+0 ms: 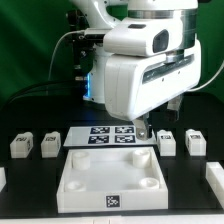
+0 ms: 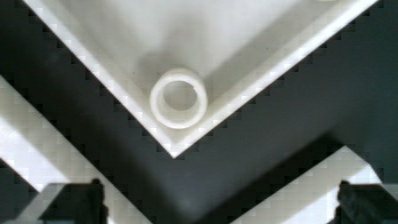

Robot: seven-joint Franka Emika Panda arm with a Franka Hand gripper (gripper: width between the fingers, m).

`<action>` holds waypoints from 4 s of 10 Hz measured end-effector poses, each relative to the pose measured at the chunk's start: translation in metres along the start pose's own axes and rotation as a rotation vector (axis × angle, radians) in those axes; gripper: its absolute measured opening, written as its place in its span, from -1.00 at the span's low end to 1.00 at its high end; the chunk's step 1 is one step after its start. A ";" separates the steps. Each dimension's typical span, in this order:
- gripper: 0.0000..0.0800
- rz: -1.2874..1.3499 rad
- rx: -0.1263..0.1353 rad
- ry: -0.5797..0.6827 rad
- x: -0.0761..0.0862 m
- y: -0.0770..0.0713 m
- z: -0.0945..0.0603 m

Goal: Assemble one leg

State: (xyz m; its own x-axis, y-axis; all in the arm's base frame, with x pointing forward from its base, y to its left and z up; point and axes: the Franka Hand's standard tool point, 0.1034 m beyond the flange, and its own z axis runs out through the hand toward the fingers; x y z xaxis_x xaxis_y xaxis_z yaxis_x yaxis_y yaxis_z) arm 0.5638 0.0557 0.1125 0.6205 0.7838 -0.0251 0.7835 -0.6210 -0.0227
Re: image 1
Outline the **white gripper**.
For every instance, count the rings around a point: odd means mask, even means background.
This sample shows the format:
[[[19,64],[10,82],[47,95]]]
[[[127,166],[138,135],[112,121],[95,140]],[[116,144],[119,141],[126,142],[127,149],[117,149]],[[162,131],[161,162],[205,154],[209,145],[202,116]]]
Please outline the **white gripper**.
[[[150,58],[112,55],[106,63],[106,110],[112,117],[121,120],[137,118],[134,125],[140,140],[152,137],[147,112],[167,101],[170,100],[166,109],[168,120],[176,122],[179,119],[183,100],[180,94],[195,87],[200,80],[200,42],[196,41],[192,48],[184,52],[183,60],[172,64],[165,61],[165,54]]]

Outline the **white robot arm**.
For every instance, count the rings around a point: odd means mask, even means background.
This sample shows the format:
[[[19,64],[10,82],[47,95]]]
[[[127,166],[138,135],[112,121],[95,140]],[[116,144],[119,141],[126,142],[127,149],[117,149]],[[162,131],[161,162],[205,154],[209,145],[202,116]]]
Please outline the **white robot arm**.
[[[148,113],[166,103],[179,110],[182,94],[201,75],[197,0],[70,0],[87,19],[93,68],[84,98],[110,116],[131,121],[136,137],[151,137]]]

